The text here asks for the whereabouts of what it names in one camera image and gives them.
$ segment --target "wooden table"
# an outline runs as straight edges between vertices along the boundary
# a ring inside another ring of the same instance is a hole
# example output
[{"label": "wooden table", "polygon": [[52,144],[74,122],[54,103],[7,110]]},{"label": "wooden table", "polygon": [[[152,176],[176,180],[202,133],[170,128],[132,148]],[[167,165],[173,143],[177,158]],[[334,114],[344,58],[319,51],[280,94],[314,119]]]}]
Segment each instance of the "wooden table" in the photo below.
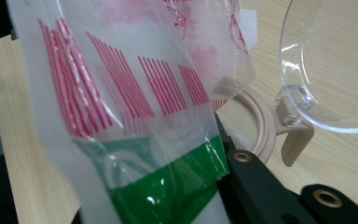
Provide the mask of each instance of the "wooden table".
[{"label": "wooden table", "polygon": [[[256,79],[251,87],[269,104],[281,88],[279,40],[288,0],[255,1],[258,43],[251,51]],[[70,223],[79,207],[68,181],[35,139],[19,41],[0,39],[0,133],[20,223]],[[316,134],[293,167],[285,167],[278,137],[267,167],[294,192],[321,183],[358,203],[358,134]]]}]

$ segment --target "transparent container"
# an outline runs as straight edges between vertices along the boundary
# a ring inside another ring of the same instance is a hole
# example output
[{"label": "transparent container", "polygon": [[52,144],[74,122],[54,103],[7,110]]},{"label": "transparent container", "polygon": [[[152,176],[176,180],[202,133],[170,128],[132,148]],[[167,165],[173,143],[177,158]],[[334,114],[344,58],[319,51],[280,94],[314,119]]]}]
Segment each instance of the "transparent container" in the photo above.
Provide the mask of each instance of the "transparent container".
[{"label": "transparent container", "polygon": [[280,51],[297,111],[326,130],[358,133],[358,1],[293,0]]}]

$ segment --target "snack package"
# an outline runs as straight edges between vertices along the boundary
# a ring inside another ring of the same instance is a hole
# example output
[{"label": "snack package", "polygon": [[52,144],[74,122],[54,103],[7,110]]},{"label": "snack package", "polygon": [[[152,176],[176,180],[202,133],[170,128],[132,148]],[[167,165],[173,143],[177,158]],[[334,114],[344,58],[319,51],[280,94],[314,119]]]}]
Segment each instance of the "snack package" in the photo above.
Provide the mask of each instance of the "snack package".
[{"label": "snack package", "polygon": [[164,2],[8,5],[37,135],[84,223],[204,223],[208,208],[206,217],[227,222],[210,96]]},{"label": "snack package", "polygon": [[255,76],[239,26],[240,1],[163,2],[213,99],[215,111],[243,91]]}]

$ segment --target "green bottom of package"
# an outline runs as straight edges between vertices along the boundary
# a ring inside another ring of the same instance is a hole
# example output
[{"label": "green bottom of package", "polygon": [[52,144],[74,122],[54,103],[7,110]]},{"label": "green bottom of package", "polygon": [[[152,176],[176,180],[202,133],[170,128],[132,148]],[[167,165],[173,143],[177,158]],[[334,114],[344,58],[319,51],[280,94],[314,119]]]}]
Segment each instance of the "green bottom of package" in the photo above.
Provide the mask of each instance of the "green bottom of package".
[{"label": "green bottom of package", "polygon": [[[145,176],[125,187],[112,189],[108,187],[103,158],[118,150],[131,150],[149,167],[156,168],[157,163],[147,153],[149,139],[98,145],[76,143],[92,159],[123,223],[190,223],[217,192],[216,179],[228,171],[220,136],[216,136],[150,174],[133,161],[120,161]],[[112,178],[120,183],[123,176],[120,165],[111,167],[115,170],[110,172]]]}]

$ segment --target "beige plastic handle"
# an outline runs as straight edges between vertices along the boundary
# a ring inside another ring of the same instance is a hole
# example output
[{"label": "beige plastic handle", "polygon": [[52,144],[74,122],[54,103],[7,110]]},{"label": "beige plastic handle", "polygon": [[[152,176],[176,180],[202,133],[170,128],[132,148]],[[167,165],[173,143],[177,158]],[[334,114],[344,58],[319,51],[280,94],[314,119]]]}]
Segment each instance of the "beige plastic handle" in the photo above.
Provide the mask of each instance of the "beige plastic handle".
[{"label": "beige plastic handle", "polygon": [[284,119],[294,111],[293,105],[287,97],[283,97],[274,108],[276,134],[288,133],[282,146],[282,160],[286,166],[292,166],[310,139],[315,134],[312,124],[306,119],[300,118],[297,126],[288,127]]}]

